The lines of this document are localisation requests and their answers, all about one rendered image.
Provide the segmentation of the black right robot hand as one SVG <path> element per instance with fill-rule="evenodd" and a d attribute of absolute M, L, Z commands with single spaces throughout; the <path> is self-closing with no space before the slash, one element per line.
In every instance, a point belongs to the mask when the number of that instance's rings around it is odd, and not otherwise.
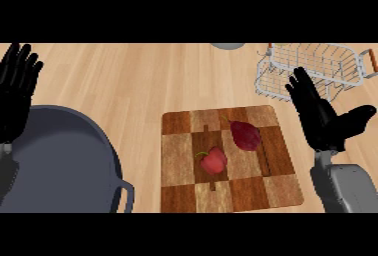
<path fill-rule="evenodd" d="M 365 132 L 377 108 L 362 105 L 339 115 L 331 103 L 319 96 L 303 67 L 294 69 L 285 85 L 299 113 L 305 137 L 315 151 L 346 151 L 346 140 Z"/>

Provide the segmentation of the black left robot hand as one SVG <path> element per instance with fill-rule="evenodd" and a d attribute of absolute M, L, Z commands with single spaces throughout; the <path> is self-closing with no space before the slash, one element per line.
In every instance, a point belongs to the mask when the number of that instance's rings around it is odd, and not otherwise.
<path fill-rule="evenodd" d="M 12 43 L 0 60 L 0 144 L 24 132 L 43 65 L 31 45 Z"/>

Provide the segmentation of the dark red pear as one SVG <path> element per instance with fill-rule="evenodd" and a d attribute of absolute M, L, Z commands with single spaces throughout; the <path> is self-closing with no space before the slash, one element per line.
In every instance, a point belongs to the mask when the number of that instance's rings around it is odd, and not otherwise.
<path fill-rule="evenodd" d="M 231 126 L 231 133 L 235 145 L 241 150 L 256 151 L 262 143 L 262 137 L 257 127 L 248 122 L 232 121 L 226 119 Z"/>

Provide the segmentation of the checkered wooden cutting board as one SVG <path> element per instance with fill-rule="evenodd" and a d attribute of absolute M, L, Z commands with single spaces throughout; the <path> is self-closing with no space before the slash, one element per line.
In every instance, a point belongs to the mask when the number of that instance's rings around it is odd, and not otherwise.
<path fill-rule="evenodd" d="M 238 148 L 226 119 L 260 132 L 256 151 Z M 269 105 L 169 112 L 161 118 L 161 210 L 244 212 L 305 202 L 275 109 Z M 195 154 L 219 147 L 225 171 L 210 175 Z"/>

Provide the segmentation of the large dark grey pot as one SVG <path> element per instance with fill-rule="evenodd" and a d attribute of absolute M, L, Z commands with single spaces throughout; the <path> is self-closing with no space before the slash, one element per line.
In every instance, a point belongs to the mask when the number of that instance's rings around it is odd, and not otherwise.
<path fill-rule="evenodd" d="M 34 105 L 11 156 L 12 171 L 0 169 L 0 213 L 114 213 L 122 197 L 133 211 L 135 187 L 116 149 L 80 111 Z"/>

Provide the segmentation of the red bell pepper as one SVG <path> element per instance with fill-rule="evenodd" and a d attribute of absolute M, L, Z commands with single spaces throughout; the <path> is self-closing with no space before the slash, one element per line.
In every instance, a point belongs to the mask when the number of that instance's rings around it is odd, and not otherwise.
<path fill-rule="evenodd" d="M 216 175 L 225 171 L 228 157 L 219 147 L 213 147 L 209 151 L 198 152 L 195 156 L 201 157 L 200 165 L 210 175 Z"/>

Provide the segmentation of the grey round object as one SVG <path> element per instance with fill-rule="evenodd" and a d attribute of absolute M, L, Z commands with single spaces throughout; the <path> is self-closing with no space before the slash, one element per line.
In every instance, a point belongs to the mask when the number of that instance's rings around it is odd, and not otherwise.
<path fill-rule="evenodd" d="M 212 43 L 212 45 L 222 50 L 237 50 L 246 43 Z"/>

